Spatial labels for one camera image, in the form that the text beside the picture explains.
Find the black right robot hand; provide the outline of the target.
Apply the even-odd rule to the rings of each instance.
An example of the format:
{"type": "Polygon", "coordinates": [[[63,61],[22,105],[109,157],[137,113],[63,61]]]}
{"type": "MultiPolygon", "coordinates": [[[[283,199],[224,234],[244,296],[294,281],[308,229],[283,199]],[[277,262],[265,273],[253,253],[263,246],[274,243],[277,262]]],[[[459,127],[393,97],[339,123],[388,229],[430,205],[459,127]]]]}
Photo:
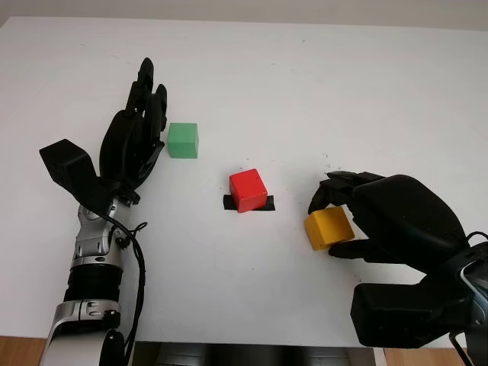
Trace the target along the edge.
{"type": "Polygon", "coordinates": [[[454,211],[417,179],[345,171],[327,176],[319,183],[308,211],[346,206],[366,235],[366,239],[335,244],[329,250],[331,256],[404,264],[427,274],[468,249],[454,211]]]}

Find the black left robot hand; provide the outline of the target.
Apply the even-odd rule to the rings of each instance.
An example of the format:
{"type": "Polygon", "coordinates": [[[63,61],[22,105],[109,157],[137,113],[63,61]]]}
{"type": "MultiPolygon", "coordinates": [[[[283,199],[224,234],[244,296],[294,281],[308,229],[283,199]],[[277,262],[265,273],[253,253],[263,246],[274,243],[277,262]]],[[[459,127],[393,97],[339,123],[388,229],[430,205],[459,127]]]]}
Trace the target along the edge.
{"type": "Polygon", "coordinates": [[[113,195],[138,204],[136,189],[149,177],[165,143],[160,140],[167,118],[167,90],[153,90],[154,65],[146,57],[130,88],[126,106],[118,111],[101,144],[101,180],[113,195]]]}

